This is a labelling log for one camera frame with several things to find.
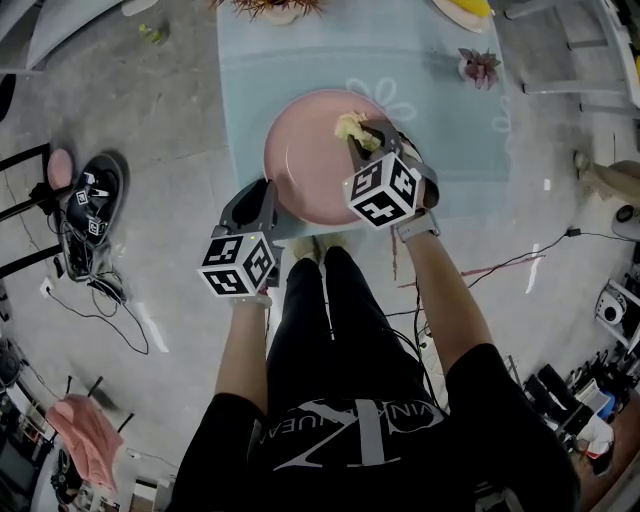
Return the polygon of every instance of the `gray floor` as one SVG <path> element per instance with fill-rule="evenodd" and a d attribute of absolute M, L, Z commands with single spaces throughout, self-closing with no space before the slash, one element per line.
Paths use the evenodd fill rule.
<path fill-rule="evenodd" d="M 55 52 L 44 75 L 19 79 L 14 104 L 0 125 L 2 157 L 50 140 L 72 149 L 78 167 L 105 148 L 128 159 L 131 187 L 113 237 L 113 260 L 149 333 L 150 356 L 131 352 L 107 326 L 45 300 L 38 288 L 52 272 L 50 262 L 6 279 L 14 313 L 7 329 L 58 394 L 69 374 L 77 379 L 75 391 L 103 375 L 103 390 L 116 404 L 109 417 L 118 422 L 126 412 L 136 413 L 123 433 L 127 446 L 174 465 L 211 399 L 230 318 L 227 304 L 216 301 L 195 272 L 220 208 L 234 192 L 215 13 L 207 5 L 160 0 L 134 18 L 109 12 Z M 163 19 L 171 24 L 164 46 L 140 37 L 139 23 Z M 616 76 L 606 49 L 572 54 L 566 47 L 567 33 L 572 40 L 597 35 L 589 12 L 574 6 L 517 21 L 498 12 L 496 24 L 510 79 L 514 165 L 503 212 L 487 220 L 443 223 L 442 240 L 461 271 L 496 265 L 534 244 L 544 247 L 569 225 L 609 233 L 620 203 L 602 202 L 578 184 L 572 149 L 610 164 L 615 133 L 616 158 L 639 159 L 630 120 L 581 114 L 577 96 L 521 93 L 523 80 Z M 0 176 L 0 208 L 11 206 L 14 197 L 24 200 L 36 172 L 35 165 L 10 170 L 11 189 Z M 0 240 L 4 263 L 52 244 L 55 237 L 33 210 L 0 224 Z M 414 290 L 398 288 L 414 277 L 404 247 L 394 279 L 388 231 L 358 233 L 351 242 L 381 307 L 390 313 L 414 307 Z M 474 288 L 496 344 L 516 359 L 522 377 L 547 361 L 566 372 L 611 343 L 594 322 L 593 309 L 606 280 L 624 274 L 632 250 L 632 244 L 595 237 L 564 240 L 535 266 L 497 271 Z M 285 269 L 291 259 L 287 253 Z M 83 286 L 63 280 L 54 294 L 85 313 L 95 312 Z M 283 289 L 274 293 L 272 331 L 282 294 Z M 132 343 L 142 342 L 130 318 L 118 313 L 115 320 Z M 393 325 L 411 333 L 409 317 L 396 318 Z M 162 351 L 165 346 L 168 352 Z M 45 404 L 52 403 L 31 374 L 26 379 Z M 140 471 L 172 470 L 145 459 Z"/>

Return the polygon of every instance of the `black t-shirt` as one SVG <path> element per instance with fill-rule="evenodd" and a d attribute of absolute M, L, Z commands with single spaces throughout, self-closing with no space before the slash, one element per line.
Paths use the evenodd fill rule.
<path fill-rule="evenodd" d="M 510 489 L 527 511 L 577 509 L 567 454 L 495 347 L 470 350 L 446 383 L 449 416 L 426 393 L 327 397 L 273 419 L 243 398 L 216 395 L 169 511 L 474 510 L 489 487 Z"/>

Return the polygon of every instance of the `pink towel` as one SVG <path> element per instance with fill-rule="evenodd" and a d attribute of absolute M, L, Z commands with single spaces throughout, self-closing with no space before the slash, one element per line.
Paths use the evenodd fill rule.
<path fill-rule="evenodd" d="M 47 411 L 84 480 L 116 491 L 113 459 L 122 438 L 89 397 L 67 395 Z"/>

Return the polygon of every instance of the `light blue tablecloth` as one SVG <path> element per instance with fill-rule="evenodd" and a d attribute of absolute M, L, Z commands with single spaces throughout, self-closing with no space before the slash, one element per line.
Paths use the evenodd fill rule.
<path fill-rule="evenodd" d="M 417 145 L 441 182 L 439 217 L 487 216 L 504 204 L 511 119 L 501 83 L 478 91 L 458 73 L 458 48 L 489 48 L 431 0 L 327 0 L 322 17 L 275 27 L 218 11 L 224 110 L 239 186 L 263 176 L 264 143 L 278 114 L 319 89 L 347 89 L 377 103 Z M 322 233 L 285 214 L 277 238 Z"/>

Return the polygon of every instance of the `succulent plant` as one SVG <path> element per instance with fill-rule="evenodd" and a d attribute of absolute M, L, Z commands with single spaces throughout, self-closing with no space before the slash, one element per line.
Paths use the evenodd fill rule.
<path fill-rule="evenodd" d="M 467 61 L 464 74 L 473 80 L 476 89 L 482 89 L 487 84 L 487 90 L 491 89 L 498 82 L 498 72 L 496 68 L 501 62 L 496 59 L 495 53 L 479 53 L 477 50 L 460 48 L 458 50 L 462 58 Z"/>
<path fill-rule="evenodd" d="M 218 6 L 225 0 L 211 0 L 212 6 Z M 288 9 L 290 7 L 299 7 L 302 9 L 302 15 L 306 16 L 311 11 L 321 12 L 321 0 L 230 0 L 237 11 L 246 11 L 251 15 L 251 19 L 255 19 L 262 14 L 265 9 L 272 7 L 282 7 Z"/>

